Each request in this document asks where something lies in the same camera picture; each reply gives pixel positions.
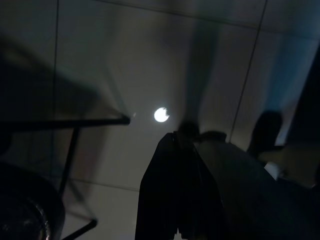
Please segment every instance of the dark object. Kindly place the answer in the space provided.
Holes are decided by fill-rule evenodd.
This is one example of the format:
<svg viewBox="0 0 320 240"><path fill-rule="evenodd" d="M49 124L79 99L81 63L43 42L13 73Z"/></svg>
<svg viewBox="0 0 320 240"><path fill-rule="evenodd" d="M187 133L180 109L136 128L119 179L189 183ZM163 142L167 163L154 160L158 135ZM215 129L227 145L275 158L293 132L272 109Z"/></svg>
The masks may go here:
<svg viewBox="0 0 320 240"><path fill-rule="evenodd" d="M179 126L178 132L182 133L189 139L195 139L199 136L199 126L194 122L184 121Z"/></svg>
<svg viewBox="0 0 320 240"><path fill-rule="evenodd" d="M315 54L287 136L287 144L320 142L320 47Z"/></svg>
<svg viewBox="0 0 320 240"><path fill-rule="evenodd" d="M273 150L281 126L279 112L264 112L255 124L247 153L257 159L262 152Z"/></svg>
<svg viewBox="0 0 320 240"><path fill-rule="evenodd" d="M0 201L0 239L59 239L65 208L44 178L1 163Z"/></svg>
<svg viewBox="0 0 320 240"><path fill-rule="evenodd" d="M61 201L72 168L81 128L104 125L128 125L130 119L63 120L36 122L0 122L1 153L10 147L12 133L73 128L59 192L42 177L7 164L0 164L0 238L58 240L64 221L65 209ZM98 224L92 219L87 225L65 237L74 240Z"/></svg>
<svg viewBox="0 0 320 240"><path fill-rule="evenodd" d="M135 240L228 239L217 184L190 139L167 133L142 178Z"/></svg>
<svg viewBox="0 0 320 240"><path fill-rule="evenodd" d="M196 140L197 142L220 141L226 142L227 134L221 131L206 131L202 133Z"/></svg>

